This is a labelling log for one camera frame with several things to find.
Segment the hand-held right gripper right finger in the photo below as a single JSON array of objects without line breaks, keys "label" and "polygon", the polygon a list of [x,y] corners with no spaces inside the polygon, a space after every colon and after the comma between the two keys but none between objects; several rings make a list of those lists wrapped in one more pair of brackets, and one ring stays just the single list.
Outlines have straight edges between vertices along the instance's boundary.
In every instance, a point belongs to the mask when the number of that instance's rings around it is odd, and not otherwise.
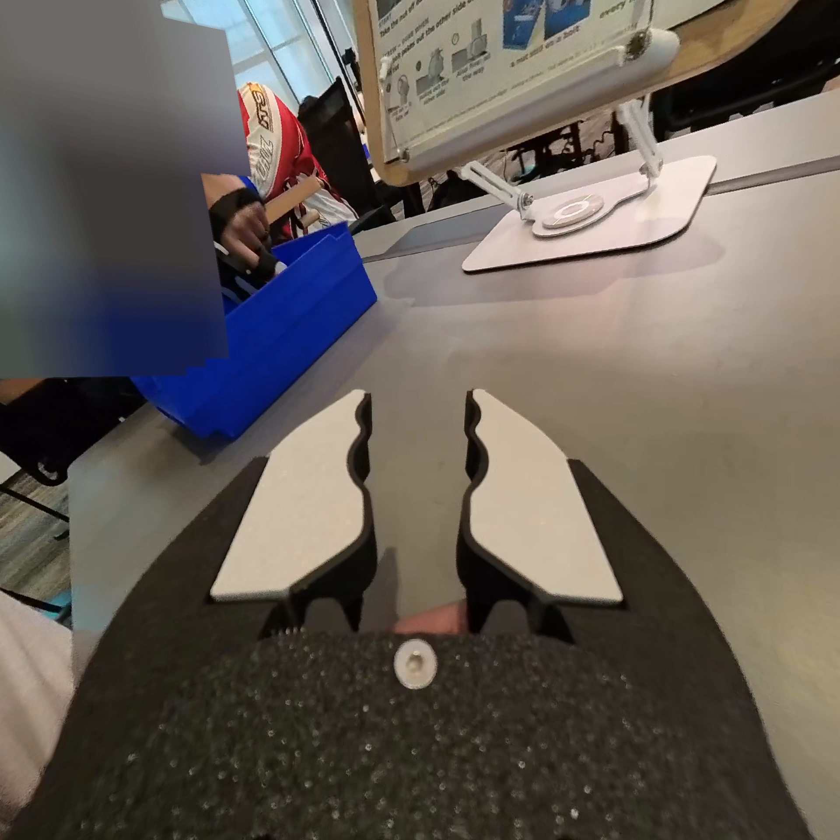
[{"label": "hand-held right gripper right finger", "polygon": [[469,629],[500,602],[544,632],[562,606],[621,607],[624,595],[564,451],[487,390],[465,397],[457,574]]}]

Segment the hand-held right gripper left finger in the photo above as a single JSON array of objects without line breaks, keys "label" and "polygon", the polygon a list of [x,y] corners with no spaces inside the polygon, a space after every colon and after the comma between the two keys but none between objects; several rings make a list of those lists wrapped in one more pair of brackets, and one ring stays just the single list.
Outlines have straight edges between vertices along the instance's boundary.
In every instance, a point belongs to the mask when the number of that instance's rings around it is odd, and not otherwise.
[{"label": "hand-held right gripper left finger", "polygon": [[335,602],[360,628],[377,572],[370,474],[372,396],[353,390],[293,429],[266,458],[209,591],[214,602],[273,602],[279,627]]}]

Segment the blue plastic bin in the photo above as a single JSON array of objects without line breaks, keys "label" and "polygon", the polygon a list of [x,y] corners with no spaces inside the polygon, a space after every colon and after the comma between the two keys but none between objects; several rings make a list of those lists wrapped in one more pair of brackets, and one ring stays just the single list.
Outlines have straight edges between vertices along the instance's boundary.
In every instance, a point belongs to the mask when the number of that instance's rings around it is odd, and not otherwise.
[{"label": "blue plastic bin", "polygon": [[272,252],[286,268],[226,312],[227,358],[131,378],[196,437],[237,439],[377,302],[346,223]]}]

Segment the person's right hand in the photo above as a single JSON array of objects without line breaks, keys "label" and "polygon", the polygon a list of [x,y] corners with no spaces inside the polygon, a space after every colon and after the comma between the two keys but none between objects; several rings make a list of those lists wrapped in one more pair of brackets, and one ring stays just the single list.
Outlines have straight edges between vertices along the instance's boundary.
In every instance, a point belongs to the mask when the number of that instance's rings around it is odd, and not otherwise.
[{"label": "person's right hand", "polygon": [[403,636],[469,634],[467,604],[464,601],[440,605],[434,609],[399,619],[394,634]]}]

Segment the black office chair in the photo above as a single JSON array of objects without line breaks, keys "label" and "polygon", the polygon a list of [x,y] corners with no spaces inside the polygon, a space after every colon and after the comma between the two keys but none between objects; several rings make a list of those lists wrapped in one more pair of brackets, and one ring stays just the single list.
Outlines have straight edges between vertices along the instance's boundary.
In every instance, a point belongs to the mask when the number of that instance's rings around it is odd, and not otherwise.
[{"label": "black office chair", "polygon": [[47,487],[67,480],[70,465],[145,404],[125,377],[59,377],[1,404],[1,451]]},{"label": "black office chair", "polygon": [[317,98],[305,98],[299,107],[298,120],[329,184],[359,218],[351,225],[351,231],[356,233],[394,223],[391,208],[381,202],[376,191],[342,81],[334,81]]}]

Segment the white t-shirt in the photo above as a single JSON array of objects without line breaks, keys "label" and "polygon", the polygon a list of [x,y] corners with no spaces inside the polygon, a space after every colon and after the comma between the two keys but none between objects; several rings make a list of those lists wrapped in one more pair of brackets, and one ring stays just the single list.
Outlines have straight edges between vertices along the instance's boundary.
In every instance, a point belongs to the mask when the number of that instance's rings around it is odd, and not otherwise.
[{"label": "white t-shirt", "polygon": [[1,594],[1,824],[31,800],[74,694],[71,630]]}]

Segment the wooden instruction board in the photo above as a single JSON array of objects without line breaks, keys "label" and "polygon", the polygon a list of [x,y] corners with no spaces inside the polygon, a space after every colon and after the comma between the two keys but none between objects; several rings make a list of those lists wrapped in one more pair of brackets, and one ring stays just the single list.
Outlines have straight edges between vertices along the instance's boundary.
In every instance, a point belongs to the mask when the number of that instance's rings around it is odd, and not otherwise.
[{"label": "wooden instruction board", "polygon": [[352,5],[372,163],[409,186],[713,69],[797,2]]}]

